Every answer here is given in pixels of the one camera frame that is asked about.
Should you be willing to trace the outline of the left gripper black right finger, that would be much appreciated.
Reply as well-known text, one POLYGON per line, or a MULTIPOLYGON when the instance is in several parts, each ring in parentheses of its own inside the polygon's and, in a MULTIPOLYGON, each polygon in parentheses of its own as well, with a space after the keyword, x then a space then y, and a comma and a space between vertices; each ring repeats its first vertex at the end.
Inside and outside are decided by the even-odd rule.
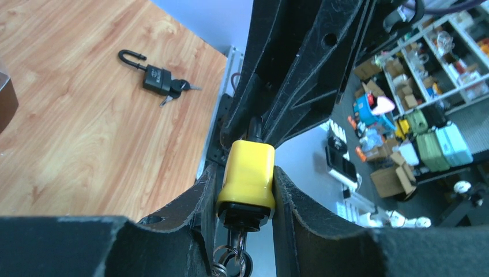
POLYGON ((273 173, 277 276, 487 276, 488 227, 364 228, 273 173))

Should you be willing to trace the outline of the yellow padlock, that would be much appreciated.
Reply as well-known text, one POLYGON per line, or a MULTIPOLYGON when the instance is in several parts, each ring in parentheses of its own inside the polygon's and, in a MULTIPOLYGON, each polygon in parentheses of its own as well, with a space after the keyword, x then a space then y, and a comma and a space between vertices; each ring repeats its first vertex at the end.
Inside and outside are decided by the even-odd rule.
POLYGON ((273 216, 274 158, 275 149, 269 144, 247 140, 232 144, 216 201, 224 227, 256 232, 273 216))

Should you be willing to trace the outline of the black padlock with keys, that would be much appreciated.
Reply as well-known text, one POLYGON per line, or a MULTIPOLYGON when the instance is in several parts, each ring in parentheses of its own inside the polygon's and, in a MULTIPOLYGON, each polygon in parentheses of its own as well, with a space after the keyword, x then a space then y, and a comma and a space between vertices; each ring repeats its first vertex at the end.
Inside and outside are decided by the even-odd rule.
POLYGON ((185 79, 173 78, 172 73, 167 69, 158 68, 150 64, 145 66, 130 61, 126 58, 127 55, 142 61, 146 61, 147 57, 131 50, 120 50, 118 52, 118 58, 122 62, 144 72, 142 81, 144 89, 164 97, 159 105, 160 108, 163 108, 168 102, 179 98, 183 91, 202 90, 201 87, 190 84, 185 79))

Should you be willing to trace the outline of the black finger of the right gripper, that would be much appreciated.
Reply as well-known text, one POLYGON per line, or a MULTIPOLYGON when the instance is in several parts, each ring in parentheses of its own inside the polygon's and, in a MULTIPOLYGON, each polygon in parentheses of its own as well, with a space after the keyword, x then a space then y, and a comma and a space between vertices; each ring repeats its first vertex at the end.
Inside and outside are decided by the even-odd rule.
POLYGON ((233 143, 266 114, 311 29, 321 1, 253 1, 243 67, 221 132, 233 143))
POLYGON ((344 90, 374 15, 376 1, 322 1, 303 39, 289 29, 272 51, 266 76, 275 97, 265 114, 264 142, 283 142, 327 121, 344 90))

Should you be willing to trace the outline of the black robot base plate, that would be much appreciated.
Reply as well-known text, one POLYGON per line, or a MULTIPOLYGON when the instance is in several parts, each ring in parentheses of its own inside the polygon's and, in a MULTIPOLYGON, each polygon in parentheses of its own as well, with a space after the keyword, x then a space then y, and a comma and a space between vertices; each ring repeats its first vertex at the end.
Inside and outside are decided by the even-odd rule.
POLYGON ((228 137, 221 132, 228 118, 231 103, 232 96, 227 93, 221 95, 206 153, 207 160, 217 163, 221 167, 225 167, 232 145, 232 142, 228 139, 228 137))

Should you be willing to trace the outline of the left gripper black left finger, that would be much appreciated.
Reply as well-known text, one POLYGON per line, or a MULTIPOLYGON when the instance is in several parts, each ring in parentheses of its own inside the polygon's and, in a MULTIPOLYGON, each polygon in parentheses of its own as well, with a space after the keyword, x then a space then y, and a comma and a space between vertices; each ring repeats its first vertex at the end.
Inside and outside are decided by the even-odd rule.
POLYGON ((216 165, 166 206, 124 216, 1 218, 2 276, 210 276, 216 165))

